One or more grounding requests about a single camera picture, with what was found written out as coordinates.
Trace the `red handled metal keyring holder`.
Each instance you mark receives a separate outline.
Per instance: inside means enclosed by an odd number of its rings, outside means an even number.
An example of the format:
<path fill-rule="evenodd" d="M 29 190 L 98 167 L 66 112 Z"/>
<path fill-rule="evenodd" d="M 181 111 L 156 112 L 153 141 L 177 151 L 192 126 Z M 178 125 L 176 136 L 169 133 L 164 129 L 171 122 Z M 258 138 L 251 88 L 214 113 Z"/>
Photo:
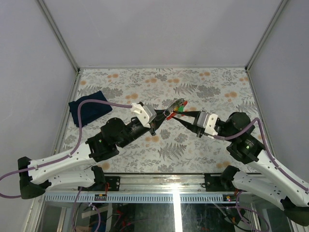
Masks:
<path fill-rule="evenodd" d="M 188 101 L 186 101 L 183 98 L 175 100 L 175 102 L 168 108 L 169 116 L 166 118 L 166 120 L 170 120 L 170 119 L 172 119 L 172 117 L 176 116 L 175 111 L 178 111 L 178 108 L 180 106 L 185 107 L 187 105 L 187 103 L 188 103 Z"/>

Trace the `green key tag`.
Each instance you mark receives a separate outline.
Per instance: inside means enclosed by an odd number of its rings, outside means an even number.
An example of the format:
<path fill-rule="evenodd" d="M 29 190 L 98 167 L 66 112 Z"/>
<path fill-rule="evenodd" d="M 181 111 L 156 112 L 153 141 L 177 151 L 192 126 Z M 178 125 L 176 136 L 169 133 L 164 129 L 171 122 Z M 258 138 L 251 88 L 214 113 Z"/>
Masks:
<path fill-rule="evenodd" d="M 180 106 L 180 107 L 178 108 L 178 111 L 179 111 L 179 112 L 183 112 L 183 111 L 184 111 L 184 106 Z"/>

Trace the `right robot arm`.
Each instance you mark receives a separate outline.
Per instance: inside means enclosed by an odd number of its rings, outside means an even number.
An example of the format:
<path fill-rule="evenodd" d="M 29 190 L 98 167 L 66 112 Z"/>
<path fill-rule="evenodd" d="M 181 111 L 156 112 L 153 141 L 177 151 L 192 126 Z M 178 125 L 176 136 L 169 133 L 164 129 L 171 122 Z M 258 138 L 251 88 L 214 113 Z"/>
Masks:
<path fill-rule="evenodd" d="M 229 165 L 220 175 L 220 185 L 224 190 L 244 190 L 277 206 L 293 222 L 309 224 L 309 184 L 271 154 L 266 140 L 259 141 L 251 135 L 254 123 L 244 112 L 233 112 L 226 121 L 216 114 L 204 111 L 184 112 L 193 117 L 193 123 L 178 121 L 197 137 L 227 141 L 229 154 L 237 161 L 255 169 L 269 181 L 251 177 L 239 168 Z"/>

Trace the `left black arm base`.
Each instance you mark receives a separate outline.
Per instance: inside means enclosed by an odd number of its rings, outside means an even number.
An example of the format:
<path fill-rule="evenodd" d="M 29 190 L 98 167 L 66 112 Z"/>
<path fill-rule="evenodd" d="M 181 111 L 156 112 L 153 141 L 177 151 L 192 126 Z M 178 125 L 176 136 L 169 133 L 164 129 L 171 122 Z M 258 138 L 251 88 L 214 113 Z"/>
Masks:
<path fill-rule="evenodd" d="M 120 180 L 119 176 L 106 176 L 105 183 L 99 184 L 96 187 L 96 191 L 103 191 L 106 193 L 117 192 L 120 190 Z"/>

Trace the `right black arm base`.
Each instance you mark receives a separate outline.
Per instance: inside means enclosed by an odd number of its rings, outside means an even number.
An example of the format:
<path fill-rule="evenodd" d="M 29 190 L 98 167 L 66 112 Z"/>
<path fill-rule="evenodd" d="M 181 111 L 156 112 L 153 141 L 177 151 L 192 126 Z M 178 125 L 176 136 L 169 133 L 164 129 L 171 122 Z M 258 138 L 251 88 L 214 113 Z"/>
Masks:
<path fill-rule="evenodd" d="M 204 174 L 204 186 L 208 192 L 235 191 L 232 184 L 235 174 Z"/>

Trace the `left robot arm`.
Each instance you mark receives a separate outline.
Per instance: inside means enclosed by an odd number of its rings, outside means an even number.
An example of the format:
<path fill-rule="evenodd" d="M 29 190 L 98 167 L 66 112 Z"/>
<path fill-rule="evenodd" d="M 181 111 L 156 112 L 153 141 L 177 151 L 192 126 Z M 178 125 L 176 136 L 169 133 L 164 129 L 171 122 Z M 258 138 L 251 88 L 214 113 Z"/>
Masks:
<path fill-rule="evenodd" d="M 155 131 L 169 115 L 168 110 L 155 110 L 147 127 L 141 122 L 145 116 L 133 117 L 128 124 L 114 117 L 101 127 L 98 134 L 88 138 L 77 149 L 41 160 L 20 158 L 18 169 L 21 171 L 21 198 L 36 198 L 46 191 L 56 189 L 102 190 L 106 179 L 102 168 L 96 164 L 118 155 L 118 148 L 125 147 L 147 132 L 155 135 Z"/>

